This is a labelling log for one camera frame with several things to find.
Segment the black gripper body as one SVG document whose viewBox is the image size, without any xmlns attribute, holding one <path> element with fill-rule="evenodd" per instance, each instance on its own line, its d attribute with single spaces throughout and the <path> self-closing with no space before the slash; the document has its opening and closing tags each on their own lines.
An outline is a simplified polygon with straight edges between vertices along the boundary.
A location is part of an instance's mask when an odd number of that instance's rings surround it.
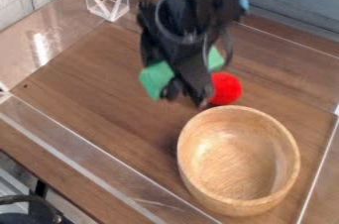
<svg viewBox="0 0 339 224">
<path fill-rule="evenodd" d="M 227 66 L 234 57 L 234 43 L 227 33 L 207 30 L 180 34 L 175 21 L 182 17 L 182 8 L 172 7 L 170 0 L 156 3 L 142 0 L 138 10 L 144 66 L 140 77 L 211 79 L 211 73 Z"/>
</svg>

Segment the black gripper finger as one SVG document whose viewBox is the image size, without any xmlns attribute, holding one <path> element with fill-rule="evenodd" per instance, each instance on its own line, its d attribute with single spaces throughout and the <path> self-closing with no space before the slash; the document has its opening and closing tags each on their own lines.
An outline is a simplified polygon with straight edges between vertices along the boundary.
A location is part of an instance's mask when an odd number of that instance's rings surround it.
<svg viewBox="0 0 339 224">
<path fill-rule="evenodd" d="M 162 90 L 162 98 L 168 101 L 176 100 L 184 94 L 184 84 L 179 78 L 172 78 Z"/>
<path fill-rule="evenodd" d="M 215 94 L 212 75 L 203 66 L 188 66 L 183 69 L 182 76 L 192 102 L 204 108 Z"/>
</svg>

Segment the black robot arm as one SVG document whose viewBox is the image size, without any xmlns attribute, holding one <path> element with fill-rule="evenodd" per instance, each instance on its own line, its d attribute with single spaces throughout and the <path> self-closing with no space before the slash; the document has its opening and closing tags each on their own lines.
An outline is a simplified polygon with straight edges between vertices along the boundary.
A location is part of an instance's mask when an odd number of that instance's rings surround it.
<svg viewBox="0 0 339 224">
<path fill-rule="evenodd" d="M 212 73 L 234 59 L 233 24 L 250 0 L 140 0 L 139 80 L 155 100 L 182 95 L 204 107 L 216 94 Z"/>
</svg>

